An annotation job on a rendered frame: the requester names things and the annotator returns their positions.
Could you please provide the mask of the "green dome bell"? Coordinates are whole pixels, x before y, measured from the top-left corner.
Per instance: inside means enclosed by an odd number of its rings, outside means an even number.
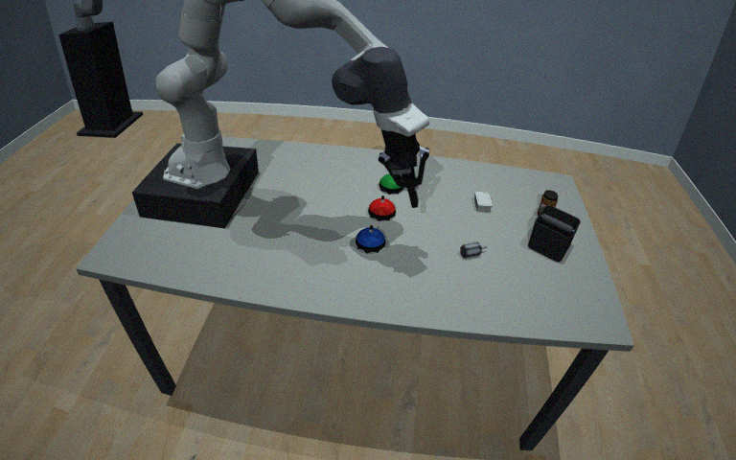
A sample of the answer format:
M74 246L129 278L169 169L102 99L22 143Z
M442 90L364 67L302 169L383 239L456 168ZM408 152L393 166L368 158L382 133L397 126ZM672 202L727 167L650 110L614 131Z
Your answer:
M399 187L390 174L385 175L379 181L380 190L390 194L398 194L403 190L403 186Z

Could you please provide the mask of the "red dome bell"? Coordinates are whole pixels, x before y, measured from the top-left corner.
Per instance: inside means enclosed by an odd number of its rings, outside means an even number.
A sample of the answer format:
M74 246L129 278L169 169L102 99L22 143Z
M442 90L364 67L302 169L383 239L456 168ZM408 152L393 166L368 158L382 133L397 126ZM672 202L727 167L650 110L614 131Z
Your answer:
M382 195L381 198L374 200L369 205L368 213L370 214L370 218L377 219L378 221L390 220L395 216L396 209L395 205Z

